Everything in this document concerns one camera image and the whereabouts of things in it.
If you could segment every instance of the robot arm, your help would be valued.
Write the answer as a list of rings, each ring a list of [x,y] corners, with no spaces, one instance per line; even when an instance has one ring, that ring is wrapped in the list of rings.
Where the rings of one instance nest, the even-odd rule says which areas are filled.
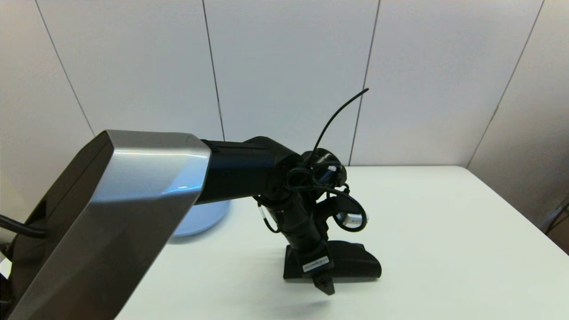
[[[328,241],[330,216],[347,231],[367,221],[346,178],[327,150],[299,155],[266,137],[238,143],[103,132],[26,220],[45,237],[21,234],[9,245],[0,318],[113,318],[194,204],[246,196],[267,208],[277,223],[271,230],[290,243],[285,279],[311,278],[333,294],[332,277],[379,277],[379,262],[362,245]]]

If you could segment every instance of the white wall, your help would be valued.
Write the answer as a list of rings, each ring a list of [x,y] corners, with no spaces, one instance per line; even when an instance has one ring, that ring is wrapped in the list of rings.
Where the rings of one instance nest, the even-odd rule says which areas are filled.
[[[190,132],[222,140],[200,0],[38,0],[95,134]]]
[[[0,210],[25,220],[93,134],[34,1],[0,2],[0,50]]]
[[[205,1],[225,138],[302,153],[362,89],[377,1]],[[357,105],[321,146],[348,162]]]
[[[2,214],[29,214],[93,137],[89,126],[95,134],[179,131],[211,140],[266,135],[302,152],[364,81],[361,108],[357,100],[338,116],[324,147],[352,165],[466,166],[541,3],[38,0],[46,29],[34,1],[1,1]],[[524,213],[536,207],[517,198],[540,206],[558,182],[545,167],[528,174],[534,162],[567,168],[565,153],[551,153],[567,149],[567,54],[556,53],[567,47],[553,40],[566,41],[567,26],[562,13],[547,22],[566,3],[544,6],[546,20],[471,164]],[[508,98],[515,92],[524,94]],[[526,157],[519,139],[547,147]],[[531,198],[509,193],[515,185],[547,188]]]
[[[569,1],[546,1],[470,166],[533,223],[569,194]]]
[[[541,0],[382,0],[351,165],[464,166]]]

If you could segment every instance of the white table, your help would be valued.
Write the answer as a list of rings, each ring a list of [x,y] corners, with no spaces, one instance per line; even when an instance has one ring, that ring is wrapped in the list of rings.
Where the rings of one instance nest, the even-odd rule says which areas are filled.
[[[286,240],[253,199],[232,202],[209,232],[168,244],[119,319],[569,319],[569,257],[460,167],[350,167],[370,215],[331,240],[363,243],[378,281],[282,279]]]

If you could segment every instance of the white label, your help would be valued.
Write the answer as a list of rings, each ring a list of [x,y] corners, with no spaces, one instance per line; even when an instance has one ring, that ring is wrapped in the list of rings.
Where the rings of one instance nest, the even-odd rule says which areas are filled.
[[[302,266],[302,270],[303,270],[304,272],[308,272],[308,271],[310,271],[310,270],[312,270],[312,269],[318,268],[318,267],[321,266],[321,265],[325,265],[325,264],[327,264],[328,262],[330,262],[330,260],[328,259],[327,256],[324,256],[324,257],[322,257],[322,258],[320,258],[320,259],[316,259],[316,260],[314,260],[313,262],[309,262],[309,263],[303,265],[303,266]]]
[[[2,253],[0,253],[0,274],[4,278],[8,279],[10,277],[10,272],[12,271],[12,261],[6,258]]]

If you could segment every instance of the panel seam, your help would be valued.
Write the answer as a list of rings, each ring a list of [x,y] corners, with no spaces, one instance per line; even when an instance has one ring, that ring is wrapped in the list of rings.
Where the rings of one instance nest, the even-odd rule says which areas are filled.
[[[201,0],[201,5],[204,9],[205,31],[208,34],[209,58],[211,59],[211,62],[212,62],[213,83],[215,84],[215,94],[217,97],[217,111],[219,112],[219,122],[221,124],[221,135],[223,136],[223,141],[225,141],[225,130],[223,128],[223,117],[221,116],[221,104],[219,102],[219,91],[217,90],[217,77],[215,75],[215,66],[213,65],[212,42],[211,42],[211,39],[209,38],[208,17],[205,13],[205,0]]]
[[[486,126],[486,129],[484,129],[482,137],[480,137],[480,140],[479,140],[478,144],[476,145],[474,152],[472,153],[470,161],[468,161],[468,164],[466,165],[467,169],[470,167],[470,164],[472,163],[472,160],[474,159],[474,156],[476,155],[478,148],[482,144],[482,140],[486,136],[486,132],[488,131],[490,124],[492,123],[492,121],[494,120],[494,117],[496,116],[496,113],[498,112],[498,108],[500,107],[500,104],[502,103],[502,99],[506,95],[506,91],[508,91],[508,87],[510,87],[510,83],[512,82],[512,78],[514,77],[514,74],[516,73],[516,70],[518,69],[519,62],[522,60],[523,52],[526,50],[527,43],[530,41],[531,34],[533,32],[535,24],[537,23],[537,19],[539,18],[539,14],[541,13],[541,8],[543,8],[544,2],[545,2],[545,0],[542,0],[541,5],[539,6],[539,10],[537,11],[537,15],[535,16],[534,23],[531,26],[529,35],[527,36],[526,43],[523,45],[522,52],[519,54],[518,61],[516,62],[516,66],[514,67],[514,70],[512,71],[512,74],[510,75],[510,79],[508,80],[508,83],[506,84],[506,87],[504,88],[504,92],[502,92],[502,96],[500,97],[500,100],[498,101],[498,104],[496,105],[496,108],[494,109],[494,113],[492,113],[492,117],[490,118],[490,121],[488,121],[488,125]]]
[[[367,63],[367,65],[365,66],[364,83],[363,83],[363,85],[361,86],[361,89],[362,89],[362,90],[365,88],[365,83],[366,83],[366,81],[367,81],[367,79],[368,79],[369,62],[370,62],[370,60],[371,60],[371,58],[372,58],[373,41],[374,41],[374,38],[375,38],[375,35],[376,35],[377,17],[379,16],[379,13],[380,13],[380,4],[381,4],[381,0],[378,0],[378,1],[377,1],[377,9],[376,9],[376,18],[375,18],[374,23],[373,23],[372,41],[371,41],[370,44],[369,44],[368,63]],[[348,166],[350,166],[350,165],[352,164],[352,154],[353,154],[353,152],[354,152],[354,144],[356,143],[357,125],[358,125],[358,123],[359,123],[359,121],[360,121],[361,103],[362,103],[362,100],[363,100],[363,99],[364,99],[364,96],[361,96],[361,97],[360,97],[360,106],[359,106],[358,109],[357,109],[356,126],[355,126],[355,128],[354,128],[354,135],[353,135],[353,138],[352,138],[352,148],[350,149],[350,158],[349,158],[349,160],[348,160]]]
[[[89,130],[91,130],[91,133],[93,134],[93,136],[95,136],[95,132],[93,131],[93,127],[91,127],[91,123],[89,122],[89,119],[87,119],[87,115],[85,114],[85,110],[83,110],[83,106],[81,105],[81,102],[79,102],[79,98],[77,97],[77,93],[75,93],[75,89],[73,88],[73,85],[71,84],[71,80],[69,79],[69,76],[67,75],[67,71],[65,70],[65,67],[63,66],[63,62],[61,61],[61,57],[59,56],[59,52],[57,51],[57,48],[55,47],[55,43],[53,42],[53,38],[51,37],[50,31],[47,28],[46,20],[43,18],[42,10],[39,8],[38,0],[35,0],[35,3],[36,3],[36,7],[38,7],[39,15],[42,18],[43,26],[46,28],[47,35],[50,38],[51,45],[53,47],[53,50],[55,51],[55,55],[57,56],[59,64],[60,64],[61,68],[63,69],[63,74],[65,74],[65,78],[67,79],[67,83],[69,84],[69,87],[71,88],[71,91],[73,92],[73,96],[75,96],[75,100],[77,101],[77,104],[79,105],[79,109],[81,109],[81,113],[83,114],[83,117],[85,118],[85,121],[87,122],[87,125],[89,126]]]

